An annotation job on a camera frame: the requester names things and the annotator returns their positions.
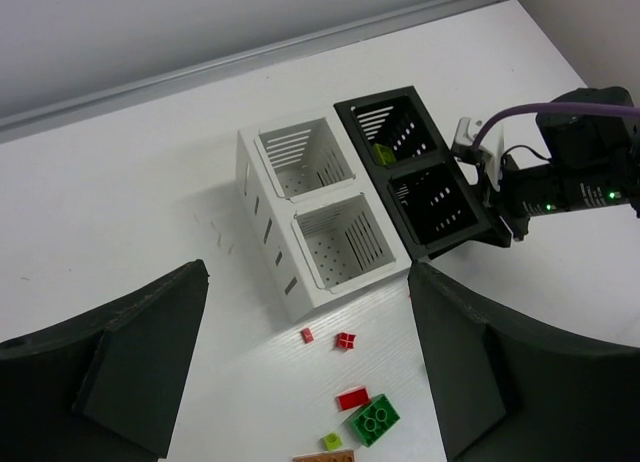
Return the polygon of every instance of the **green lego brick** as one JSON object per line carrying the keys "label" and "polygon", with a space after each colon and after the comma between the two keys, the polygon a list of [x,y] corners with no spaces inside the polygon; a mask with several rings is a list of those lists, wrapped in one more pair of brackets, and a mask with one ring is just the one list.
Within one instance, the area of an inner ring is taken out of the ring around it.
{"label": "green lego brick", "polygon": [[324,445],[327,447],[327,450],[337,450],[342,447],[342,440],[340,436],[335,432],[331,432],[329,435],[322,438],[324,440]]}
{"label": "green lego brick", "polygon": [[376,154],[376,158],[380,165],[391,165],[397,162],[396,156],[386,145],[373,144],[373,152]]}
{"label": "green lego brick", "polygon": [[382,394],[371,399],[369,405],[365,405],[355,412],[347,419],[347,422],[360,439],[360,442],[365,447],[371,447],[398,420],[400,420],[400,416],[389,402],[389,399]]}

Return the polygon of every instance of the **white table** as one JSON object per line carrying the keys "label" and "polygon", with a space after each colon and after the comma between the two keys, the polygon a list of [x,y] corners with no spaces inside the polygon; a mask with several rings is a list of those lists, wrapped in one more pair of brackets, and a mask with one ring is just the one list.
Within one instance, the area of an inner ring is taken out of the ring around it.
{"label": "white table", "polygon": [[[287,323],[233,187],[233,132],[415,85],[445,139],[459,117],[547,101],[581,81],[516,1],[248,73],[0,146],[0,339],[202,258],[211,273],[170,457],[286,461],[337,429],[333,397],[366,384],[402,420],[359,462],[444,460],[404,280]],[[508,143],[543,147],[533,117]],[[520,161],[529,162],[526,155]],[[543,321],[640,345],[629,208],[536,219],[522,244],[468,244],[436,266]],[[338,331],[356,349],[332,350]]]}

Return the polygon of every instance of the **black curved panel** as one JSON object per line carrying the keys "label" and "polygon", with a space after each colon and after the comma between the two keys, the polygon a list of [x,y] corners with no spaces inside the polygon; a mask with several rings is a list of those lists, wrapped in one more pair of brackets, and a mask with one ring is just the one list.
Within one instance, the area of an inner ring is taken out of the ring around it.
{"label": "black curved panel", "polygon": [[166,457],[207,288],[198,260],[0,344],[0,459]]}
{"label": "black curved panel", "polygon": [[639,349],[539,322],[427,264],[409,287],[448,460],[640,460]]}

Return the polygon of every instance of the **black basket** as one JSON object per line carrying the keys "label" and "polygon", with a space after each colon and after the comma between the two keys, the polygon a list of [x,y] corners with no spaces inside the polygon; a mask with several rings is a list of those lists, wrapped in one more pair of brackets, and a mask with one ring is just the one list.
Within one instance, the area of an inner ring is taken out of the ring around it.
{"label": "black basket", "polygon": [[334,107],[413,260],[491,230],[490,215],[413,87]]}

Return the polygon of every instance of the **white basket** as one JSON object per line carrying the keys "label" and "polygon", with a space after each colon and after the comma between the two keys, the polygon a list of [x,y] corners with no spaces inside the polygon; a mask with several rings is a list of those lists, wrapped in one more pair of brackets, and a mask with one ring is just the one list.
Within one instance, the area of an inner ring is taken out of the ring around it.
{"label": "white basket", "polygon": [[324,118],[258,136],[263,161],[279,197],[307,192],[353,178],[347,161]]}
{"label": "white basket", "polygon": [[409,268],[332,107],[241,130],[236,179],[292,321]]}

